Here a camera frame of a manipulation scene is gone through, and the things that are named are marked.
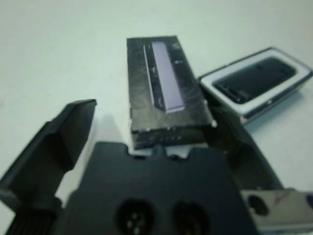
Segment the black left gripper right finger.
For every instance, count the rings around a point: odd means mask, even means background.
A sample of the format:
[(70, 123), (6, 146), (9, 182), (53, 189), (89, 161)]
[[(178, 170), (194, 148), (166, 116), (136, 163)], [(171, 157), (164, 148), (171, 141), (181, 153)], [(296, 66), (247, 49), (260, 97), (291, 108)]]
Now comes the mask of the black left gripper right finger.
[(203, 129), (209, 147), (225, 157), (239, 189), (281, 190), (279, 178), (239, 119), (226, 109), (210, 109), (216, 127)]

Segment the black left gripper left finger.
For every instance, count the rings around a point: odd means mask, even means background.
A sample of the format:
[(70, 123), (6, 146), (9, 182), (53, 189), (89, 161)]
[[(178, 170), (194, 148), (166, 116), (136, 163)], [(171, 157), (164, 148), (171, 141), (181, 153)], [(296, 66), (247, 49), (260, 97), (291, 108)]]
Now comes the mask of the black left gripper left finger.
[(69, 103), (39, 130), (0, 181), (0, 199), (12, 211), (57, 212), (56, 191), (89, 136), (96, 100)]

